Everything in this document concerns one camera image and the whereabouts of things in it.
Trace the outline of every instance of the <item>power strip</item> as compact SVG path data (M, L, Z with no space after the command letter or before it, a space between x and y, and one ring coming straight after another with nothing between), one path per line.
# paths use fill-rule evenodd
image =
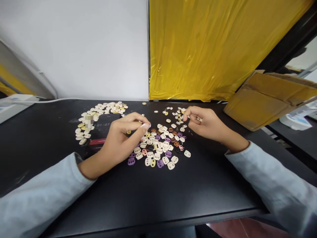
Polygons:
M14 104L13 102L24 102L24 101L38 101L39 99L33 95L28 94L13 94L9 97L0 99L0 124L9 118L15 116L19 112L27 109L33 103L19 103Z

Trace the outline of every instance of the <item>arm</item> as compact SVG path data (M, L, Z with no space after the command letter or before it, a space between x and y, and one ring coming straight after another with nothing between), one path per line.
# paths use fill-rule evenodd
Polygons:
M138 113L116 120L97 154L82 161L72 153L1 198L0 237L38 237L100 175L126 159L149 127ZM127 138L129 130L136 131Z
M187 116L191 119L189 128L228 147L228 160L261 196L281 225L295 237L317 236L317 188L229 129L211 109L189 107L184 121Z

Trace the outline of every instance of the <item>black tabletop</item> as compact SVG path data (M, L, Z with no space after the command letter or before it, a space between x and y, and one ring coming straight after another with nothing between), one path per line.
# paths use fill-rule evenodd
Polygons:
M67 100L36 104L0 125L0 193L14 188L78 152L85 146L75 140L78 118L97 103L96 100ZM172 112L189 105L212 108L220 119L248 140L276 157L288 169L313 185L317 176L262 130L250 132L223 113L224 105L213 103L171 103L126 101L129 109L145 114L152 123L168 126L175 121ZM173 107L169 115L162 111ZM102 115L109 121L120 115ZM265 213L260 197L225 158L226 148L186 129L184 147L191 158L179 155L175 169L146 167L144 159L128 166L122 162L101 176L46 230L43 237L89 234L108 237L114 234L145 232L157 228L203 224L223 219Z
M313 127L304 131L295 131L282 124L279 120L272 122L266 127L277 136L280 136L290 146L299 148L303 153L317 161L317 122L309 117L306 117L306 119Z

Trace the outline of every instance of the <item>light blue sleeve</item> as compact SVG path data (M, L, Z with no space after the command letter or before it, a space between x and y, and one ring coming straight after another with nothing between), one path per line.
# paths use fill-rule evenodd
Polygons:
M317 237L316 187L252 142L244 151L225 156L294 237Z
M38 237L93 183L72 153L0 199L0 237Z

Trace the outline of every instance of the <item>cardboard box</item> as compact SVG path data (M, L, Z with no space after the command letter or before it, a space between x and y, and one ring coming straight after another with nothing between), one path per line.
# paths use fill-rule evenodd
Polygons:
M296 108L317 100L317 84L285 74L253 72L224 112L256 131Z

